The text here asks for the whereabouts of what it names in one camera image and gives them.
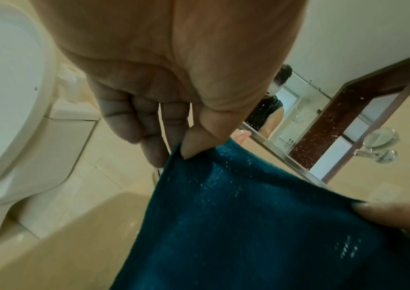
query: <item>white toilet seat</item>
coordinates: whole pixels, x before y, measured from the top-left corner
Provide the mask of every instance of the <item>white toilet seat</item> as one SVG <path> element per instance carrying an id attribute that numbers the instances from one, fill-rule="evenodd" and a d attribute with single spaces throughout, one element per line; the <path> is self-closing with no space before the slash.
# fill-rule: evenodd
<path id="1" fill-rule="evenodd" d="M 49 35 L 23 11 L 0 3 L 0 176 L 43 119 L 56 71 Z"/>

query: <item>blue fabric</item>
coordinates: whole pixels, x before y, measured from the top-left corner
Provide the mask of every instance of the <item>blue fabric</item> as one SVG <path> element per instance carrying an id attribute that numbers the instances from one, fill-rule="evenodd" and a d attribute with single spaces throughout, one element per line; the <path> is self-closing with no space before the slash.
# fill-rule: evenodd
<path id="1" fill-rule="evenodd" d="M 113 290 L 410 290 L 410 240 L 233 141 L 176 150 Z"/>

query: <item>black shirt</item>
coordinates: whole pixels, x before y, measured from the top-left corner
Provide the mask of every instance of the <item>black shirt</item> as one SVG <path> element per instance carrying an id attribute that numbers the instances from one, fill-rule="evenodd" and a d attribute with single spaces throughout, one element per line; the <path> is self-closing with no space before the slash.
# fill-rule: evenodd
<path id="1" fill-rule="evenodd" d="M 245 122 L 254 130 L 259 131 L 267 118 L 281 107 L 283 107 L 283 103 L 276 96 L 262 99 Z"/>

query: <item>person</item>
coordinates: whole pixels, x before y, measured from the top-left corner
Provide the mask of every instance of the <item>person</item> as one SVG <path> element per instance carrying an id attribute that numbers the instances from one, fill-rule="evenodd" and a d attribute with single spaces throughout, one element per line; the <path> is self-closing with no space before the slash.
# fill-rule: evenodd
<path id="1" fill-rule="evenodd" d="M 292 75 L 292 68 L 284 64 L 270 84 L 264 98 L 257 104 L 245 122 L 268 139 L 283 120 L 285 109 L 275 95 Z"/>
<path id="2" fill-rule="evenodd" d="M 299 32 L 307 0 L 30 0 L 82 69 L 109 126 L 162 167 L 224 143 L 264 96 Z M 194 125 L 187 117 L 192 104 Z M 410 204 L 357 205 L 410 232 Z"/>

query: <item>ceiling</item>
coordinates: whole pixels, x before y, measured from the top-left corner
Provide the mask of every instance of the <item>ceiling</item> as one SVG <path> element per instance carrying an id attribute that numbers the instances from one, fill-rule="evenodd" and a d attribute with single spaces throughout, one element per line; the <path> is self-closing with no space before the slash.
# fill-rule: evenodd
<path id="1" fill-rule="evenodd" d="M 285 63 L 333 96 L 347 81 L 410 57 L 410 1 L 311 0 Z"/>

